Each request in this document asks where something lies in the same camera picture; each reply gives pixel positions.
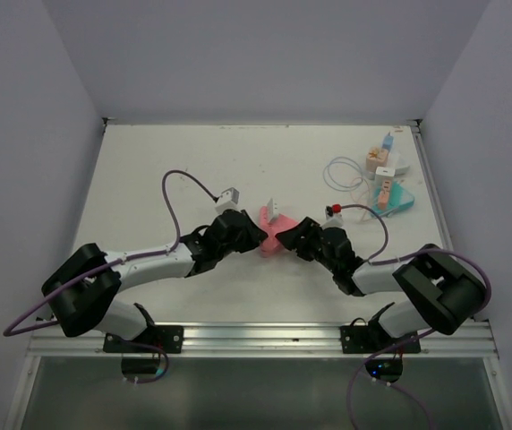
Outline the pink triangular socket adapter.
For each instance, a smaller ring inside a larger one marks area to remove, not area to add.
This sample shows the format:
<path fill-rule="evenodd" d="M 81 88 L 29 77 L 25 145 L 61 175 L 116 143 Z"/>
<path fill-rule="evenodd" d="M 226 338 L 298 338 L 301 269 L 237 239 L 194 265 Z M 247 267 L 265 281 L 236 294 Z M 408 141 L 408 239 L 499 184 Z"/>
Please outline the pink triangular socket adapter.
<path fill-rule="evenodd" d="M 276 235 L 294 228 L 298 222 L 284 214 L 278 213 L 277 216 L 269 220 L 268 207 L 262 206 L 259 211 L 259 228 L 263 230 L 268 237 L 260 244 L 260 254 L 268 258 L 279 253 L 284 246 L 278 241 Z"/>

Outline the white plug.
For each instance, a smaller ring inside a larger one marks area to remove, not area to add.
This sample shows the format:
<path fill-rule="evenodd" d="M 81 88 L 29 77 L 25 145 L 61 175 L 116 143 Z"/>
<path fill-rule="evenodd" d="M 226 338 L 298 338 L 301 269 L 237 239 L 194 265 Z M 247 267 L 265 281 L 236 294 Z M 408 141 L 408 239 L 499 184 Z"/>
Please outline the white plug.
<path fill-rule="evenodd" d="M 277 202 L 274 198 L 270 198 L 267 203 L 267 222 L 269 225 L 275 223 L 280 215 L 279 208 L 277 206 Z"/>

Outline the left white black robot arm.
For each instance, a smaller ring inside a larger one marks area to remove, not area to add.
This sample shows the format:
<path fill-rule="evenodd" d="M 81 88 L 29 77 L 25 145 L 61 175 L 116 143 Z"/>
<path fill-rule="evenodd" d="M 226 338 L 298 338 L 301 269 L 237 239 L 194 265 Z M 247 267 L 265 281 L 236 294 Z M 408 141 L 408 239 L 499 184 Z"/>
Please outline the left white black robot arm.
<path fill-rule="evenodd" d="M 117 301 L 117 294 L 156 280 L 200 275 L 231 253 L 258 248 L 267 238 L 246 211 L 226 210 L 210 225 L 181 236 L 175 245 L 133 254 L 105 252 L 95 243 L 83 245 L 49 277 L 41 292 L 65 336 L 100 330 L 142 352 L 155 343 L 152 319 L 142 305 Z"/>

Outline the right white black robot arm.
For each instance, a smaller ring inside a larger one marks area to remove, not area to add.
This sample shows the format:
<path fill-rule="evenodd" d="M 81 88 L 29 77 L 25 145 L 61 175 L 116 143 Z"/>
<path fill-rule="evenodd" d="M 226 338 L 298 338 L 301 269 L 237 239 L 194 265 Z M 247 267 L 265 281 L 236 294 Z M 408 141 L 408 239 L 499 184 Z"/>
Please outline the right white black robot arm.
<path fill-rule="evenodd" d="M 389 351 L 400 339 L 420 330 L 451 335 L 491 298 L 490 283 L 470 272 L 458 258 L 433 244 L 397 260 L 360 258 L 342 228 L 323 228 L 306 218 L 276 234 L 287 250 L 327 269 L 348 296 L 403 292 L 406 301 L 380 309 L 365 326 L 378 351 Z"/>

